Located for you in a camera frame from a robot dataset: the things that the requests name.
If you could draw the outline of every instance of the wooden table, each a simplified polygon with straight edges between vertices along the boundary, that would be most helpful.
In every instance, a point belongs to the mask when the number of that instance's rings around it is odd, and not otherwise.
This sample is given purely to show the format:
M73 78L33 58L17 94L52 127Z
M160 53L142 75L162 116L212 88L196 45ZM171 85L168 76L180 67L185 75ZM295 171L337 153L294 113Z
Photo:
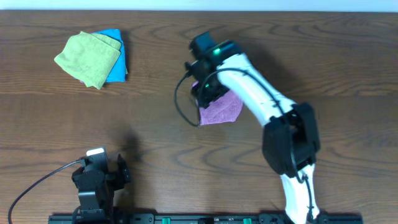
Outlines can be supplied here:
M123 33L126 83L86 88L53 61L71 35L109 28ZM130 166L133 183L115 196L126 210L283 210L249 110L235 123L193 128L174 108L183 63L193 61L188 43L206 30L236 40L278 90L316 109L318 206L397 223L397 14L142 11L0 11L0 223L29 185L97 146ZM193 119L192 82L178 97ZM14 223L71 213L75 169L29 192Z

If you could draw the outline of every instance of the cloth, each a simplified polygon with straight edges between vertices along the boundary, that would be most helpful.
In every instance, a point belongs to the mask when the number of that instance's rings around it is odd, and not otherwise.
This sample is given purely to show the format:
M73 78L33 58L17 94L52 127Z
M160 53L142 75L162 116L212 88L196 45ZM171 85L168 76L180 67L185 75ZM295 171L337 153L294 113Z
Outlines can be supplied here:
M120 47L120 56L116 63L114 64L111 72L109 73L108 77L106 78L105 82L125 82L126 81L126 74L127 74L127 68L126 68L126 54L125 54L125 49L124 49L124 43L122 41L122 36L120 33L120 30L118 29L106 29L106 30L101 30L98 32L95 32L94 34L103 34L107 35L108 37L113 38L114 40L117 40L118 42L121 43Z
M232 91L226 92L206 109L199 108L200 126L235 122L243 108L242 100Z
M106 35L81 31L69 38L54 61L87 87L100 89L120 56L120 47L120 42Z

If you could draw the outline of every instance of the green cloth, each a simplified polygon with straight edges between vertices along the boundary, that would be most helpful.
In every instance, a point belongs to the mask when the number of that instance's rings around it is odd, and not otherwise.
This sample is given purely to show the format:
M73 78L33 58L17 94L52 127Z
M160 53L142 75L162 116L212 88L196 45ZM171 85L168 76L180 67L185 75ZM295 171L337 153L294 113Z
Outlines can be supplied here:
M120 56L120 47L119 41L106 35L81 31L69 38L54 61L87 87L100 89Z

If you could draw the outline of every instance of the green indicator light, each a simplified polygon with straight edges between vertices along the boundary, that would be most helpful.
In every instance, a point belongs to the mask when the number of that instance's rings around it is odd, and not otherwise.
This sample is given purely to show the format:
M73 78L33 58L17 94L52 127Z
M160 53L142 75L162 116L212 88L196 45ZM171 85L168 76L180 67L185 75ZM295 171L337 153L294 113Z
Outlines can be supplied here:
M214 54L219 54L220 52L221 52L221 49L215 49L215 50L213 51Z

